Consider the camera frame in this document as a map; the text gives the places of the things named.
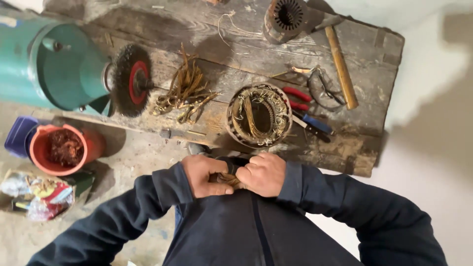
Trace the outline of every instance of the wooden stick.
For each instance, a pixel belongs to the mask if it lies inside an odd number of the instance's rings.
[[[335,63],[335,67],[337,69],[337,76],[338,80],[340,81],[343,97],[347,103],[347,110],[355,109],[359,105],[358,99],[356,98],[355,90],[353,89],[350,74],[348,73],[347,63],[343,58],[337,35],[335,34],[332,26],[325,27],[325,33],[327,34],[327,38],[330,43],[333,62]]]

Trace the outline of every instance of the concrete floor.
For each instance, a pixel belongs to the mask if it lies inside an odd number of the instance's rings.
[[[0,142],[7,134],[18,115],[31,115],[33,108],[13,103],[0,103]],[[24,217],[0,213],[0,258],[4,265],[25,265],[30,257],[74,221],[89,215],[100,203],[132,188],[136,177],[150,174],[154,170],[168,168],[187,155],[185,143],[170,140],[166,143],[157,134],[125,131],[102,125],[88,124],[96,128],[107,139],[108,157],[88,165],[99,177],[97,187],[90,200],[80,209],[75,209],[64,218],[50,222],[30,222]],[[27,160],[10,156],[0,149],[0,177],[6,171]],[[113,266],[127,265],[132,261],[137,266],[161,265],[166,256],[174,232],[174,209],[157,221],[150,221],[148,229],[137,240],[124,245],[116,256]]]

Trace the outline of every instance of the man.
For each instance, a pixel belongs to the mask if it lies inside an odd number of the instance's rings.
[[[404,197],[270,153],[237,169],[246,189],[209,183],[209,175],[220,172],[228,172],[225,161],[192,155],[138,177],[133,189],[76,221],[28,265],[108,265],[124,243],[145,231],[149,219],[171,206],[182,218],[166,266],[447,264],[430,217]],[[301,210],[355,228],[361,262]]]

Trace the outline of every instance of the hand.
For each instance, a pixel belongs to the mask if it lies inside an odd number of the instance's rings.
[[[228,173],[227,163],[205,157],[203,155],[186,156],[182,161],[192,195],[204,198],[213,195],[233,194],[233,188],[226,184],[210,183],[209,176],[213,173]]]
[[[256,194],[277,197],[286,177],[286,161],[279,156],[262,152],[236,171],[236,177]]]

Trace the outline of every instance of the bench grinder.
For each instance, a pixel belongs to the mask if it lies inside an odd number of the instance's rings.
[[[138,45],[111,60],[73,23],[0,9],[0,100],[135,117],[154,87],[150,68]]]

